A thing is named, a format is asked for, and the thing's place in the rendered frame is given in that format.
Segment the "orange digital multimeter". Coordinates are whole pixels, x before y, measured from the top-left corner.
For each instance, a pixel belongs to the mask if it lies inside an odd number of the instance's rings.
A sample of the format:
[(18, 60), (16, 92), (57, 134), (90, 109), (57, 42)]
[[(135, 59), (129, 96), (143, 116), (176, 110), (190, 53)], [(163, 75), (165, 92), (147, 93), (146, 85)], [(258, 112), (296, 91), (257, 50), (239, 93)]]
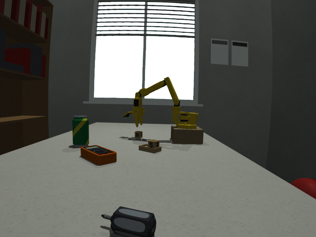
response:
[(81, 147), (81, 156), (97, 165), (105, 165), (117, 161), (115, 151), (98, 145)]

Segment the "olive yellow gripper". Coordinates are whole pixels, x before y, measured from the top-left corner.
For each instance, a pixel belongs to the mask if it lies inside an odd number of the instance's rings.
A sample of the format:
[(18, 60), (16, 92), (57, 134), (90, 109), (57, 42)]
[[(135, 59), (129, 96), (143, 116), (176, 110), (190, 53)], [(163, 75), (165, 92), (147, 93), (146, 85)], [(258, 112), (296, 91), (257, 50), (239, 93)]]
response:
[(139, 121), (140, 121), (140, 125), (142, 125), (143, 122), (143, 118), (142, 116), (145, 113), (144, 108), (142, 107), (136, 107), (133, 108), (133, 112), (127, 112), (126, 114), (122, 115), (123, 117), (129, 117), (129, 114), (133, 113), (134, 119), (135, 119), (135, 124), (136, 127), (138, 127)]

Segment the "green drink can with yellow stripe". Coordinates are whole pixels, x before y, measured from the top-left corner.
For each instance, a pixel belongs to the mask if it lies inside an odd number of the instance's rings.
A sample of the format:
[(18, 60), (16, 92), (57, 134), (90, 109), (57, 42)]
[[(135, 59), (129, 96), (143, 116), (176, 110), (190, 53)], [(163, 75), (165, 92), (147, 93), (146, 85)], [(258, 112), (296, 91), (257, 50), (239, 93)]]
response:
[(89, 144), (89, 120), (87, 116), (74, 116), (72, 120), (73, 145), (85, 147)]

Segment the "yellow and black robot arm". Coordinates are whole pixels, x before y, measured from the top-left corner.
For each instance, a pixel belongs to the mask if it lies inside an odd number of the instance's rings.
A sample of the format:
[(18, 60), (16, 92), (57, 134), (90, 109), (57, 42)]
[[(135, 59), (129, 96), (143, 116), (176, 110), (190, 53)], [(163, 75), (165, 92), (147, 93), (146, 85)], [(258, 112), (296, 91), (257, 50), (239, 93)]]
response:
[[(184, 129), (196, 129), (196, 113), (186, 113), (186, 112), (180, 112), (180, 101), (177, 96), (177, 93), (173, 87), (173, 84), (169, 77), (164, 78), (163, 81), (160, 81), (148, 88), (142, 88), (138, 92), (135, 93), (135, 98), (133, 101), (133, 107), (141, 107), (142, 106), (142, 97), (145, 97), (149, 95), (150, 93), (161, 89), (163, 87), (167, 86), (169, 93), (172, 97), (172, 100), (174, 102), (174, 106), (172, 106), (172, 121), (176, 123), (176, 126), (178, 128), (184, 128)], [(158, 88), (159, 87), (159, 88)], [(180, 115), (180, 121), (178, 120), (178, 115)], [(186, 122), (186, 123), (185, 123)]]

